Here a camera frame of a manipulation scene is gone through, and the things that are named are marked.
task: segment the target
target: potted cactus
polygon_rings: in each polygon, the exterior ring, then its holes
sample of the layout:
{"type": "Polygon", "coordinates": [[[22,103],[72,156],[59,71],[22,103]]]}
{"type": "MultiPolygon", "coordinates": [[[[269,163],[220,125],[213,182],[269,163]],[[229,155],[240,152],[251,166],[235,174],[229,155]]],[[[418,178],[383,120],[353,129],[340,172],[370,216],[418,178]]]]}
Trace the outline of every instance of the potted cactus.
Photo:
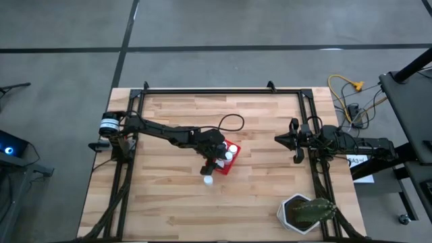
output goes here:
{"type": "Polygon", "coordinates": [[[295,194],[283,201],[277,211],[277,218],[286,229],[306,234],[320,221],[332,219],[337,207],[324,198],[311,200],[301,194],[295,194]]]}

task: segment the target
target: cactus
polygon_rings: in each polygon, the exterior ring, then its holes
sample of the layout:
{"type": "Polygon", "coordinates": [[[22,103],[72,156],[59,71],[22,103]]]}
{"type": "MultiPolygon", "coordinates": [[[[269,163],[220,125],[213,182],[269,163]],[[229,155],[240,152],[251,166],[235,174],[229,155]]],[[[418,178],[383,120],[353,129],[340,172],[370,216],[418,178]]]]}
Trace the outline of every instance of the cactus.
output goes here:
{"type": "Polygon", "coordinates": [[[325,198],[317,198],[302,203],[300,206],[293,208],[297,222],[325,221],[335,216],[336,205],[325,198]]]}

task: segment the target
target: white pot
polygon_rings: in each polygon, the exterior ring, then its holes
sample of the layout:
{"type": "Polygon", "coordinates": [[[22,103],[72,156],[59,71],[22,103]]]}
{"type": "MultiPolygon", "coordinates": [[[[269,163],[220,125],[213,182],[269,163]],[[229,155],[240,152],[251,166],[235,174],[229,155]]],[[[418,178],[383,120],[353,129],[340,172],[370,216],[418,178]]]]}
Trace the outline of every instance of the white pot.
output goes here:
{"type": "Polygon", "coordinates": [[[279,221],[281,221],[282,225],[287,229],[287,230],[294,230],[300,234],[307,234],[309,231],[311,231],[313,228],[317,227],[319,225],[319,222],[314,223],[313,225],[311,225],[309,228],[307,228],[306,230],[301,230],[298,229],[297,227],[289,224],[286,220],[286,213],[285,213],[285,204],[288,203],[290,200],[292,200],[293,198],[300,196],[306,200],[311,200],[310,198],[308,198],[307,196],[303,196],[300,193],[296,193],[294,195],[292,195],[289,199],[283,201],[279,207],[279,209],[277,210],[277,218],[279,219],[279,221]]]}

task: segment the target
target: caster wheel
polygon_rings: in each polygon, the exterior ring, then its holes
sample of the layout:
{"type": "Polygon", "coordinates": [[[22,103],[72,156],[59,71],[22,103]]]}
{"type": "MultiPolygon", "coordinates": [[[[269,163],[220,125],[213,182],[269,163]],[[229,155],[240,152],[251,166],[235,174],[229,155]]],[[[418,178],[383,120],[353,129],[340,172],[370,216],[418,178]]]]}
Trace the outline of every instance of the caster wheel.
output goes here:
{"type": "Polygon", "coordinates": [[[411,219],[408,217],[408,215],[401,215],[399,216],[399,223],[403,225],[408,225],[411,222],[411,219]]]}

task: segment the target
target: blue light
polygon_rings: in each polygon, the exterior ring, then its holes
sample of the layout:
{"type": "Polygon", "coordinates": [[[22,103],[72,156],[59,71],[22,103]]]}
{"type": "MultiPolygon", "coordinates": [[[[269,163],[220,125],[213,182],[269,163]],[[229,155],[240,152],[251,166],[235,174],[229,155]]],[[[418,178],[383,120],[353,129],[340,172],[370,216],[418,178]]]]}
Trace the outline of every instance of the blue light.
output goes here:
{"type": "Polygon", "coordinates": [[[5,153],[6,155],[11,155],[14,152],[14,149],[11,147],[7,147],[5,148],[5,153]]]}

